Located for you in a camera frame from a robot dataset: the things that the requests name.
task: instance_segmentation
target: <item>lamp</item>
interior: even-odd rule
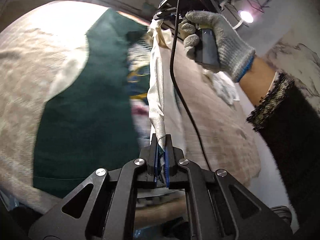
[[[247,23],[253,23],[253,17],[251,13],[246,11],[238,11],[238,14],[240,15],[241,19],[243,19]]]

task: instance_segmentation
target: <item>gray glove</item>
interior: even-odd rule
[[[223,15],[208,11],[190,11],[180,24],[181,36],[186,37],[183,44],[188,58],[195,59],[195,46],[199,43],[196,29],[190,22],[207,26],[213,30],[216,37],[220,67],[204,67],[215,73],[225,71],[233,82],[239,82],[244,72],[249,69],[248,64],[252,62],[255,54],[254,48],[240,38]]]

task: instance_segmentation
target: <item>black handle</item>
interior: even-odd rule
[[[196,62],[205,65],[219,66],[219,55],[216,38],[212,29],[204,28],[196,30],[200,38],[196,46]]]
[[[197,240],[221,239],[218,223],[214,215],[206,181],[201,168],[192,161],[189,161],[187,165],[178,163],[178,166],[180,169],[187,172],[189,178],[189,186],[185,191],[190,238]]]

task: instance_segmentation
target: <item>green cloth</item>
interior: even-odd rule
[[[108,9],[87,32],[85,68],[45,105],[34,149],[34,187],[64,197],[97,168],[118,169],[139,156],[126,89],[127,53],[146,31]]]

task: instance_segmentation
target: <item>black sleeve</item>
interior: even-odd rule
[[[279,76],[247,118],[270,148],[298,221],[320,205],[320,119],[302,93]]]

